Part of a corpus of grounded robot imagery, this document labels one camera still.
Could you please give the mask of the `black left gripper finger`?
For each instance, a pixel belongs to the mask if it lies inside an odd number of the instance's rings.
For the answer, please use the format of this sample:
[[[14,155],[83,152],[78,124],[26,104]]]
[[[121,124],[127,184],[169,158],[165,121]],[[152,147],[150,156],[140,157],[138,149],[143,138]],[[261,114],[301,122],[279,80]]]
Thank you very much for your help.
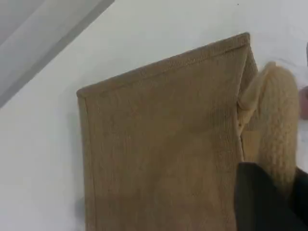
[[[297,168],[292,191],[292,210],[295,215],[290,231],[308,230],[308,174]]]
[[[253,163],[237,167],[237,230],[291,231],[292,212],[267,173]]]

